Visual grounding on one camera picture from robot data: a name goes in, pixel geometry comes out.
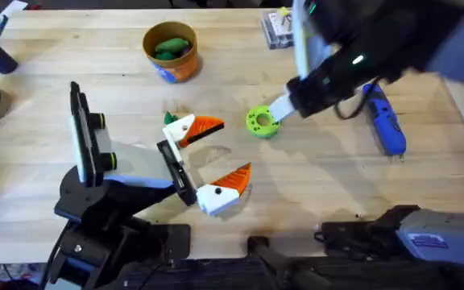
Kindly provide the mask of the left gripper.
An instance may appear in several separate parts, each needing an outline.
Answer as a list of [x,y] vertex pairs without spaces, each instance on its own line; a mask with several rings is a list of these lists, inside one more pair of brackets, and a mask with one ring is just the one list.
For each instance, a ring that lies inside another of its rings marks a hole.
[[[190,114],[163,133],[185,148],[224,127],[220,118]],[[116,226],[175,194],[215,216],[240,200],[251,177],[247,163],[196,191],[166,139],[155,148],[137,147],[111,140],[106,129],[72,128],[72,150],[76,165],[60,183],[54,213],[82,226]]]

